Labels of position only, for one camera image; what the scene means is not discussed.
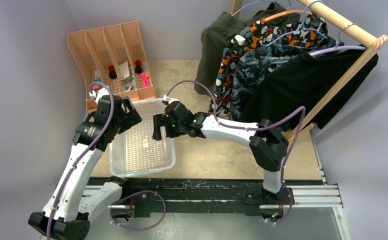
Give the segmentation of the white plastic basket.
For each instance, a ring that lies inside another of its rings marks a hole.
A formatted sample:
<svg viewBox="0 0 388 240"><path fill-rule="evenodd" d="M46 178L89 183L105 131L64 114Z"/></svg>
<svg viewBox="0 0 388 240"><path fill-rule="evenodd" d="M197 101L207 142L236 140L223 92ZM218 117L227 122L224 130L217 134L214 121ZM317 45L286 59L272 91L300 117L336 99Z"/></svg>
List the white plastic basket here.
<svg viewBox="0 0 388 240"><path fill-rule="evenodd" d="M154 140L153 117L164 113L160 98L133 103L142 121L116 135L109 145L110 172L119 178L139 177L163 172L176 164L175 142L167 138L162 127L161 140Z"/></svg>

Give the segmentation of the peach plastic desk organizer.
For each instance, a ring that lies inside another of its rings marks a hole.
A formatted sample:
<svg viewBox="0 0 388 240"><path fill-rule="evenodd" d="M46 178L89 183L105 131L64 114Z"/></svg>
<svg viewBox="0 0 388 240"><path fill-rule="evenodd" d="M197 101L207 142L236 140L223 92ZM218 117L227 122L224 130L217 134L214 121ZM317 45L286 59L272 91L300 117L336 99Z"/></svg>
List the peach plastic desk organizer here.
<svg viewBox="0 0 388 240"><path fill-rule="evenodd" d="M90 85L101 82L113 94L132 101L155 98L153 81L149 71L147 55L137 21L70 32L67 35L68 49L85 81L86 111L97 109L90 98ZM144 87L142 78L135 73L135 61L142 62L150 86ZM132 80L121 81L119 65L128 61Z"/></svg>

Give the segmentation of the black shorts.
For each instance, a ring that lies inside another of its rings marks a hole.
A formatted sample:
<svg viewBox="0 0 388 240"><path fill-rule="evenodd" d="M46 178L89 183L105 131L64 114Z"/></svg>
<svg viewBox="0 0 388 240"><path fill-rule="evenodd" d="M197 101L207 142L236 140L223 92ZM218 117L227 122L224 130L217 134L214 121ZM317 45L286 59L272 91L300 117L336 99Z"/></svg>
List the black shorts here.
<svg viewBox="0 0 388 240"><path fill-rule="evenodd" d="M267 119L276 123L300 106L305 107L307 115L363 52L345 50L322 57L300 53L270 73L256 87L238 122L258 123ZM375 54L311 122L320 129L325 127L353 96L378 60L379 56Z"/></svg>

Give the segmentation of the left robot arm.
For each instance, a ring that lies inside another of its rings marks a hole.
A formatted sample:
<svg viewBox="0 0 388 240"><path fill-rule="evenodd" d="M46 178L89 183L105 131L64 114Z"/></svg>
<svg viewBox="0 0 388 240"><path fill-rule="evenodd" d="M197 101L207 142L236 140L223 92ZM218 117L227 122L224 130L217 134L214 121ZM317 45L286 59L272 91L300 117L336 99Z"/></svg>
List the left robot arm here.
<svg viewBox="0 0 388 240"><path fill-rule="evenodd" d="M91 223L110 204L128 203L125 180L110 177L94 194L83 199L90 176L115 136L139 124L142 118L129 97L102 96L97 110L77 126L71 153L57 187L41 212L28 224L48 240L84 240Z"/></svg>

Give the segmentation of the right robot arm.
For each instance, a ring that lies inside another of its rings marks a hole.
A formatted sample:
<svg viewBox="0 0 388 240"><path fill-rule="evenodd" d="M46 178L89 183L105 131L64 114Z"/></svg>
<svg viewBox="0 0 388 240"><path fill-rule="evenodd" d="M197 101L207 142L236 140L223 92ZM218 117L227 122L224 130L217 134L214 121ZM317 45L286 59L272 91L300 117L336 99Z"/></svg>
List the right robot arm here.
<svg viewBox="0 0 388 240"><path fill-rule="evenodd" d="M243 123L216 120L206 112L192 113L180 101L165 104L163 113L153 116L152 138L162 140L161 128L169 139L187 135L191 138L220 139L249 147L255 162L263 169L264 200L270 204L282 198L282 167L289 141L276 128L267 129L271 121Z"/></svg>

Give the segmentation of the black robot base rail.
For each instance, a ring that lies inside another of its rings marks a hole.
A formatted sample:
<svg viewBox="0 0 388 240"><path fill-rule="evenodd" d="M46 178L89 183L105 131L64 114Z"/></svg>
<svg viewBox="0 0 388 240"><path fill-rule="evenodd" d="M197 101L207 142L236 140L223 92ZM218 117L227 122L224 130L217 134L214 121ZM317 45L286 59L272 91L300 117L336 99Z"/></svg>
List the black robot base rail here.
<svg viewBox="0 0 388 240"><path fill-rule="evenodd" d="M132 206L136 218L166 212L278 219L282 207L289 207L289 195L284 189L280 199L270 196L261 179L133 177L123 183L116 202Z"/></svg>

